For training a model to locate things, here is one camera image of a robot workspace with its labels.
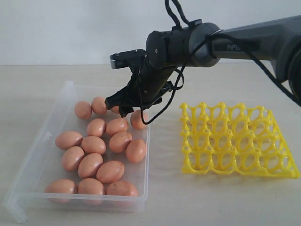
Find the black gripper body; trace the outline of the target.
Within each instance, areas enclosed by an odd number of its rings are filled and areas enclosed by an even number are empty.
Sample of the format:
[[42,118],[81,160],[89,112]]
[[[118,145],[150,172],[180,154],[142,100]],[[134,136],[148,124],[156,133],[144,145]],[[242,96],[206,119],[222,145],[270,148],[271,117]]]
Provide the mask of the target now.
[[127,85],[127,94],[131,107],[148,109],[162,102],[162,96],[171,90],[167,80],[174,72],[175,66],[156,69],[145,58],[138,75],[133,75]]

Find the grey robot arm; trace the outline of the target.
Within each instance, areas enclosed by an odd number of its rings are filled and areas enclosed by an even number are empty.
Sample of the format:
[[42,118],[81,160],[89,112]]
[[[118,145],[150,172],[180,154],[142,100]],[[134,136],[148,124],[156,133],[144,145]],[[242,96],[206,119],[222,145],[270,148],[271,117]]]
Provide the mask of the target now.
[[250,59],[272,64],[270,79],[295,103],[301,102],[301,18],[293,16],[221,30],[213,23],[194,21],[185,28],[153,31],[145,49],[111,55],[113,69],[130,68],[128,84],[105,99],[108,109],[119,108],[122,117],[135,107],[148,109],[161,103],[178,86],[169,77],[179,67],[211,67],[220,59]]

